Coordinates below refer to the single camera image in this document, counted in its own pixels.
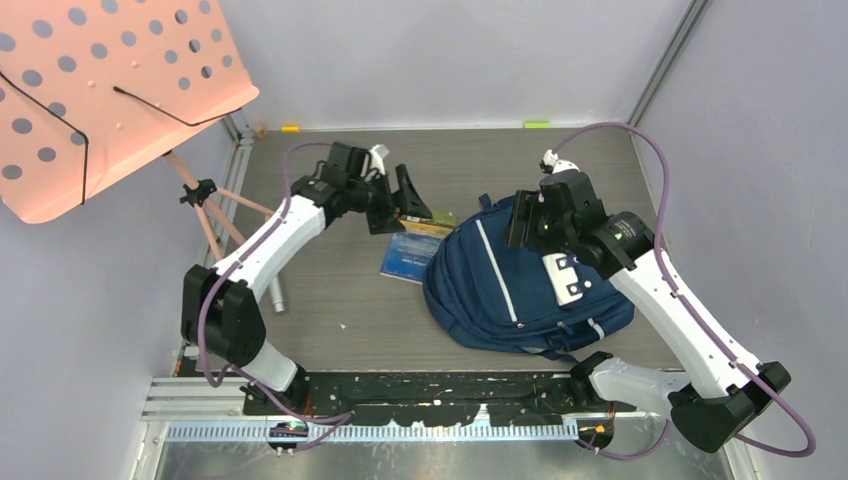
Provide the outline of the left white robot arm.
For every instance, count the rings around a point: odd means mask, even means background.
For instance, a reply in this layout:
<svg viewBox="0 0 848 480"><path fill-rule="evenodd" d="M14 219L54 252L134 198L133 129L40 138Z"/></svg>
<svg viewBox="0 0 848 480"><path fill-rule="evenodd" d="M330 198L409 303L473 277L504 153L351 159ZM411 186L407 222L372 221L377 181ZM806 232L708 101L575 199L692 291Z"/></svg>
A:
<svg viewBox="0 0 848 480"><path fill-rule="evenodd" d="M284 199L253 235L213 266L191 267L183 279L180 333L198 348L208 384L217 388L234 372L268 388L268 400L284 414L305 405L307 389L295 380L300 365L267 338L258 302L272 279L347 213L363 214L372 235L404 231L404 216L432 216L405 165L390 181L384 145L324 146L327 156L312 174L293 180L283 171Z"/></svg>

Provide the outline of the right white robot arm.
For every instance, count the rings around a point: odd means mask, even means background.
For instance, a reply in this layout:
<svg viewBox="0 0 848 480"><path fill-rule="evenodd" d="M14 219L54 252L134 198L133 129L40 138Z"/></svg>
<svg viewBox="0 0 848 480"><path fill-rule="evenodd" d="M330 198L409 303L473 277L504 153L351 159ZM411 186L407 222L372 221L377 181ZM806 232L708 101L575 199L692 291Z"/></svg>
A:
<svg viewBox="0 0 848 480"><path fill-rule="evenodd" d="M639 216L607 214L588 175L552 151L540 167L539 189L516 193L506 245L592 268L646 316L683 367L662 372L597 353L574 368L572 400L589 411L607 400L635 406L668 419L699 450L717 452L779 397L790 373L761 362L718 323Z"/></svg>

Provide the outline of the blue Animal Farm book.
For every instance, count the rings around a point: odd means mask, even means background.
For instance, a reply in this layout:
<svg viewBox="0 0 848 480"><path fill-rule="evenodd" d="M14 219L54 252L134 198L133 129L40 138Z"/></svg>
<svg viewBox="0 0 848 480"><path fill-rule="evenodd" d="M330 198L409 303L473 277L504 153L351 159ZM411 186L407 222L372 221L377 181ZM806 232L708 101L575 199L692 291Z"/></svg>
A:
<svg viewBox="0 0 848 480"><path fill-rule="evenodd" d="M453 212L434 210L430 219L401 216L399 220L405 230L392 235L380 274L421 284L427 265L459 219Z"/></svg>

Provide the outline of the navy blue student backpack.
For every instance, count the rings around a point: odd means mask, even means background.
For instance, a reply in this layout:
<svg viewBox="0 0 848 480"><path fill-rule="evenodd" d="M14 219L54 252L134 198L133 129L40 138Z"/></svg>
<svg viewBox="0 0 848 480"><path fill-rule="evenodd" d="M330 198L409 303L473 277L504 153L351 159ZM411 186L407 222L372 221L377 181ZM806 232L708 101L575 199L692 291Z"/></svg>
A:
<svg viewBox="0 0 848 480"><path fill-rule="evenodd" d="M574 351L631 324L633 303L574 255L506 246L512 197L483 194L479 203L423 273L429 312L455 342L573 361Z"/></svg>

